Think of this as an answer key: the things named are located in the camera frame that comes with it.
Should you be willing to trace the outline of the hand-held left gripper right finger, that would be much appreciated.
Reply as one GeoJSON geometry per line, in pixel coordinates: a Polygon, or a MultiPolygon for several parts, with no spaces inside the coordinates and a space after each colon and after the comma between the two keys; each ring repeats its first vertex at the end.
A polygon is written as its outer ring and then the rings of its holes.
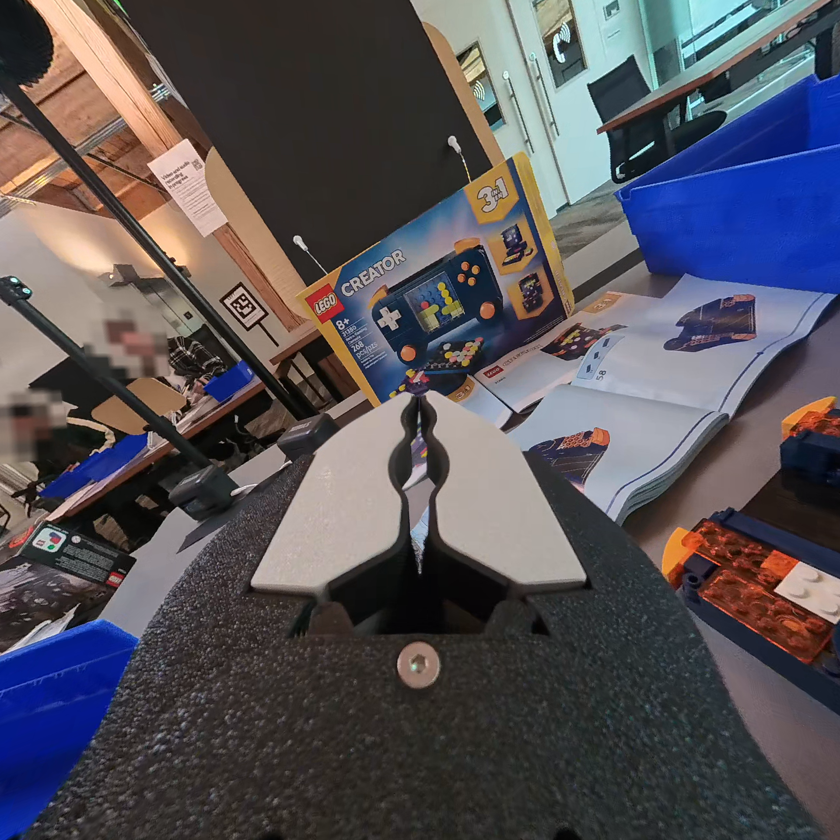
{"type": "Polygon", "coordinates": [[[422,428],[435,548],[518,593],[585,585],[583,565],[509,436],[435,392],[422,399],[422,428]]]}

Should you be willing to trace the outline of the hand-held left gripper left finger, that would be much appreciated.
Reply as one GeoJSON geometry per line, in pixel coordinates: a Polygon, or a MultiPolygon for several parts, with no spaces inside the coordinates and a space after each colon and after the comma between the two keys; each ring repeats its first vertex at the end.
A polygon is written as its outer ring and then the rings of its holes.
{"type": "Polygon", "coordinates": [[[250,585],[325,596],[408,534],[418,398],[399,395],[342,427],[314,454],[250,585]]]}

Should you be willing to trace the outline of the thick instruction booklet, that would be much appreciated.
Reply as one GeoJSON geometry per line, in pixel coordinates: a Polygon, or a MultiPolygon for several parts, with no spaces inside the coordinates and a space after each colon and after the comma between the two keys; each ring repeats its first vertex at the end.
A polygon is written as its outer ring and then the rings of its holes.
{"type": "Polygon", "coordinates": [[[509,437],[620,524],[685,471],[836,299],[684,275],[599,338],[509,437]]]}

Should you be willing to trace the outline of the dark blue orange brick model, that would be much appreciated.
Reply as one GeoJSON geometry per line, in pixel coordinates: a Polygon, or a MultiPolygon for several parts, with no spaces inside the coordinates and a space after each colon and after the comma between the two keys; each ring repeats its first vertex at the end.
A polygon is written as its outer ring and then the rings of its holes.
{"type": "Polygon", "coordinates": [[[675,530],[662,572],[701,621],[838,713],[838,397],[781,430],[776,474],[741,510],[675,530]]]}

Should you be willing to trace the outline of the computer cover instruction booklet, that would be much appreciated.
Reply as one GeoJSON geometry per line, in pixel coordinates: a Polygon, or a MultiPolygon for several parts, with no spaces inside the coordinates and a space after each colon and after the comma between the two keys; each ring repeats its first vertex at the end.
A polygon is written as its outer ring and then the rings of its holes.
{"type": "MultiPolygon", "coordinates": [[[[435,388],[451,402],[460,405],[498,428],[503,427],[512,416],[512,410],[478,381],[468,375],[458,385],[440,385],[435,388]]],[[[416,435],[411,444],[412,473],[403,485],[405,490],[413,488],[427,475],[427,445],[423,435],[422,420],[417,419],[416,435]]]]}

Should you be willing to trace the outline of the arcade cover instruction booklet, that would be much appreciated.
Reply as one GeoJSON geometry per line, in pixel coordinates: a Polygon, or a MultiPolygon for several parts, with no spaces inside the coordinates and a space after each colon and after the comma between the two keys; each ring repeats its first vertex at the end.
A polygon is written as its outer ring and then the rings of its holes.
{"type": "Polygon", "coordinates": [[[638,325],[651,309],[652,298],[606,292],[550,331],[500,357],[474,374],[512,411],[539,402],[557,385],[570,384],[598,340],[638,325]]]}

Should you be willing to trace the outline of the blue plastic bin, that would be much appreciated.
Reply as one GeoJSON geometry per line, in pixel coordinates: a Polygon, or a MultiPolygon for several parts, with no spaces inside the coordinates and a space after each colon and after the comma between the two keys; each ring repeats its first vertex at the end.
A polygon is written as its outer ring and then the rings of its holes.
{"type": "Polygon", "coordinates": [[[838,294],[839,77],[806,77],[615,193],[648,270],[838,294]]]}
{"type": "Polygon", "coordinates": [[[90,455],[73,470],[66,471],[38,493],[39,498],[67,499],[90,483],[109,478],[146,450],[148,434],[124,437],[110,448],[90,455]]]}
{"type": "Polygon", "coordinates": [[[97,620],[2,655],[2,839],[21,837],[68,779],[138,643],[97,620]]]}
{"type": "Polygon", "coordinates": [[[225,373],[215,376],[203,388],[217,403],[224,403],[246,388],[256,378],[245,361],[240,361],[225,373]]]}

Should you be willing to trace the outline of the black white marker sign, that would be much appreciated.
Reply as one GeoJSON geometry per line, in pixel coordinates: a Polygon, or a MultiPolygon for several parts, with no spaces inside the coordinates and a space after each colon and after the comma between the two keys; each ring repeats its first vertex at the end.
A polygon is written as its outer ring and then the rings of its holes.
{"type": "Polygon", "coordinates": [[[269,315],[268,311],[244,283],[239,282],[226,292],[219,301],[245,331],[259,329],[275,347],[280,347],[278,341],[265,325],[269,315]]]}

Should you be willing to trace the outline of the blue yellow toy brick box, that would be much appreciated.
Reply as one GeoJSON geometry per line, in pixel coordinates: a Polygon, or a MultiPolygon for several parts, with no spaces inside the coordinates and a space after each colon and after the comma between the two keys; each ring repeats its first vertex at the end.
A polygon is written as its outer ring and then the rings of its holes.
{"type": "Polygon", "coordinates": [[[574,294],[530,158],[514,154],[297,295],[373,406],[483,376],[574,294]]]}

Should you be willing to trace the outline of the black toy brick box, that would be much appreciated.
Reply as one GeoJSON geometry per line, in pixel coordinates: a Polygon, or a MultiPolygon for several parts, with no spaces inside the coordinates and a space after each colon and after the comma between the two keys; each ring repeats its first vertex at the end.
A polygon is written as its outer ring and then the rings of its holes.
{"type": "Polygon", "coordinates": [[[1,653],[96,619],[136,559],[73,528],[37,521],[2,541],[1,653]]]}

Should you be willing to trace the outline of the white paper notice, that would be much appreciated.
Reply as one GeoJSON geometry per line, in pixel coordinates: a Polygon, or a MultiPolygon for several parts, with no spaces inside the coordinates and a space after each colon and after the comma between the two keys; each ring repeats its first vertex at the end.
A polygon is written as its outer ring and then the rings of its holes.
{"type": "Polygon", "coordinates": [[[189,140],[182,140],[148,166],[199,235],[212,236],[227,224],[207,185],[204,161],[189,140]]]}

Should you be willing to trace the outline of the black backdrop panel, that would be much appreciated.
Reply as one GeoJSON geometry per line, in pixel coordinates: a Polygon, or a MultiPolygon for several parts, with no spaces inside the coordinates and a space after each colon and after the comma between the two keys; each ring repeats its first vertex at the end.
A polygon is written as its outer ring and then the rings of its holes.
{"type": "Polygon", "coordinates": [[[491,168],[411,2],[123,5],[307,285],[491,168]]]}

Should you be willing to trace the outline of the wooden office desk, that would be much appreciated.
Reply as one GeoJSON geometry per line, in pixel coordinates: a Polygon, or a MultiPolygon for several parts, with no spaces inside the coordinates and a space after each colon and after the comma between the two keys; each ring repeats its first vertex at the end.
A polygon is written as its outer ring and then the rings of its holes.
{"type": "Polygon", "coordinates": [[[675,102],[686,99],[692,92],[724,77],[730,70],[738,69],[745,80],[748,69],[763,71],[762,60],[778,60],[804,42],[813,39],[838,21],[838,2],[791,1],[769,12],[757,24],[746,29],[715,49],[664,85],[606,120],[597,133],[616,131],[635,123],[650,112],[674,107],[675,102]]]}

